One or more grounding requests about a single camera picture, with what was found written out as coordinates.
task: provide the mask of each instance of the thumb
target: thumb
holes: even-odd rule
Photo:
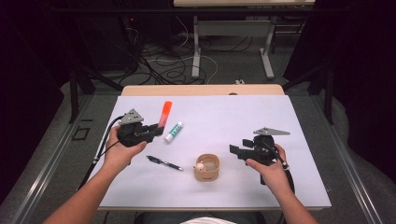
[[[247,165],[250,166],[251,168],[255,169],[260,174],[262,173],[262,170],[265,169],[264,165],[258,163],[257,161],[254,161],[252,159],[247,159]]]

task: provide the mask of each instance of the red marker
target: red marker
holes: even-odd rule
[[[166,101],[163,104],[163,113],[161,114],[160,122],[158,122],[158,127],[165,127],[166,121],[168,120],[169,113],[171,112],[172,102]]]

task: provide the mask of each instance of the glue stick cap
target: glue stick cap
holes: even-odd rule
[[[172,134],[169,133],[168,135],[166,135],[166,137],[164,139],[166,142],[170,143],[173,139],[173,136],[172,136]]]

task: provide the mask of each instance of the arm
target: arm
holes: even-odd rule
[[[106,148],[119,141],[117,131],[120,126],[110,131]],[[97,207],[114,178],[141,152],[146,142],[134,147],[125,147],[117,143],[105,154],[105,162],[98,171],[75,195],[58,208],[45,223],[90,223]]]
[[[276,145],[276,147],[282,159],[286,160],[285,150],[279,145]],[[252,159],[248,159],[247,165],[262,175],[266,185],[279,202],[285,219],[289,224],[318,223],[292,192],[280,161],[265,166]]]

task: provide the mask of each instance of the table leg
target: table leg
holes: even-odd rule
[[[199,76],[199,65],[201,59],[201,49],[199,48],[199,28],[198,19],[194,16],[194,59],[192,62],[192,73],[193,78],[198,78]]]
[[[265,74],[268,79],[274,79],[274,72],[271,67],[270,59],[268,58],[268,52],[271,48],[272,38],[274,36],[274,30],[276,27],[276,17],[271,18],[270,27],[268,28],[267,38],[265,40],[264,49],[260,49],[260,55],[262,56],[262,64],[264,65]]]

